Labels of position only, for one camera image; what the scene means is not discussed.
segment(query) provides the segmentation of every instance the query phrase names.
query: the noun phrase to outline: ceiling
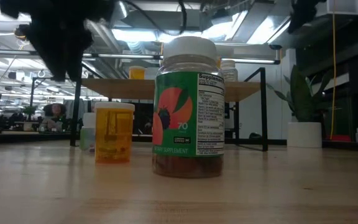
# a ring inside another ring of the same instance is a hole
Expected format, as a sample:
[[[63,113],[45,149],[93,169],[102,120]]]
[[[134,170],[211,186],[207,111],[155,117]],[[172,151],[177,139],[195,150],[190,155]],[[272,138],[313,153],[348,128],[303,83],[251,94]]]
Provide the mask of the ceiling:
[[[175,0],[133,1],[153,18],[163,29],[172,34],[178,32],[181,25],[181,12]],[[283,28],[291,12],[291,0],[190,0],[186,1],[188,23],[185,35],[198,35],[209,38],[216,43],[221,57],[276,59],[276,51],[267,42]],[[162,42],[173,39],[172,36],[159,32],[145,17],[130,6],[116,7],[114,20],[107,26],[88,22],[87,26],[94,35],[94,43],[87,50],[89,53],[109,54],[159,54]],[[347,24],[355,15],[340,17],[337,26]],[[30,22],[30,17],[22,14],[13,20],[0,13],[0,49],[33,50],[32,46],[15,38],[12,31],[19,25]],[[322,11],[318,18],[299,32],[289,35],[286,32],[278,35],[270,44],[282,45],[284,48],[299,48],[310,45],[330,32],[330,18]],[[24,99],[19,94],[28,95],[31,91],[31,75],[38,75],[43,70],[45,77],[50,77],[41,60],[15,59],[8,72],[5,72],[13,58],[0,57],[0,93],[12,94],[4,99]],[[133,65],[159,67],[155,60],[129,60],[114,58],[95,58],[84,61],[103,78],[128,78],[128,68]],[[25,79],[13,80],[7,77],[10,71],[24,73]],[[56,95],[73,96],[74,85],[44,81],[35,90],[36,95],[51,94],[47,87],[56,86]],[[100,97],[87,89],[82,89],[82,96]],[[40,96],[40,105],[47,103]]]

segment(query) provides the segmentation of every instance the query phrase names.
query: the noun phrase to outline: person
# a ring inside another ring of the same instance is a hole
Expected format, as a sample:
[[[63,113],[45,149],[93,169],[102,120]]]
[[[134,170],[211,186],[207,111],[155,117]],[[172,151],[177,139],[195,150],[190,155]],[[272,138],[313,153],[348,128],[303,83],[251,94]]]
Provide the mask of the person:
[[[56,129],[56,131],[61,132],[66,126],[66,107],[61,103],[54,103],[51,105],[44,106],[45,119],[40,125],[40,130],[51,131]]]

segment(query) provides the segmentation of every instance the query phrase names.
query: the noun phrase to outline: white wall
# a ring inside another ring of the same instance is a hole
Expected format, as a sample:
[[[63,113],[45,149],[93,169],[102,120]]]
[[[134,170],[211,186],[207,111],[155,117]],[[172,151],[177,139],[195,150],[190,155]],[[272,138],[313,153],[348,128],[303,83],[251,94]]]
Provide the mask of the white wall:
[[[236,64],[239,71],[239,81],[244,81],[260,67],[266,69],[266,82],[276,90],[286,93],[289,84],[283,75],[290,76],[295,63],[295,50],[287,50],[281,65]],[[257,75],[250,82],[259,82]],[[250,133],[262,134],[262,115],[260,108],[260,91],[240,102],[240,138],[247,139]],[[286,139],[287,123],[291,120],[288,104],[279,99],[276,94],[267,89],[267,132],[269,139]]]

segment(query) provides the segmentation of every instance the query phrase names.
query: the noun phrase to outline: wooden shelf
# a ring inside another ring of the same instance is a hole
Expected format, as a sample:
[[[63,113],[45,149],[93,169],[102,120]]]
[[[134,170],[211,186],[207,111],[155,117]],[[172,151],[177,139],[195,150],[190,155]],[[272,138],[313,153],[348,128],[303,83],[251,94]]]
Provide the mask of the wooden shelf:
[[[82,79],[82,85],[105,97],[115,99],[153,100],[154,80]],[[260,83],[226,82],[227,102],[241,101],[260,90]]]

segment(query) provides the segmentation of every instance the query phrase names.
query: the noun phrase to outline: black cable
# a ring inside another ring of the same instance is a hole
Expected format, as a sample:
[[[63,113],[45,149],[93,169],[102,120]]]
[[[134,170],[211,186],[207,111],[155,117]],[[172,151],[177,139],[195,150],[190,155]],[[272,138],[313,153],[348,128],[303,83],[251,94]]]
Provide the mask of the black cable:
[[[146,17],[146,19],[148,19],[153,26],[155,26],[159,31],[163,32],[164,34],[168,34],[168,35],[180,35],[182,34],[185,30],[186,30],[186,25],[187,25],[187,13],[186,13],[186,7],[185,4],[183,3],[183,0],[178,0],[179,6],[181,7],[181,13],[183,16],[183,26],[180,27],[180,31],[178,34],[170,34],[169,32],[165,31],[164,29],[162,29],[156,22],[153,21],[153,19],[147,15],[147,13],[145,11],[143,11],[143,9],[141,9],[139,6],[137,6],[136,4],[134,4],[133,2],[130,2],[128,0],[123,0],[126,4],[134,7],[135,9],[137,9],[144,17]]]

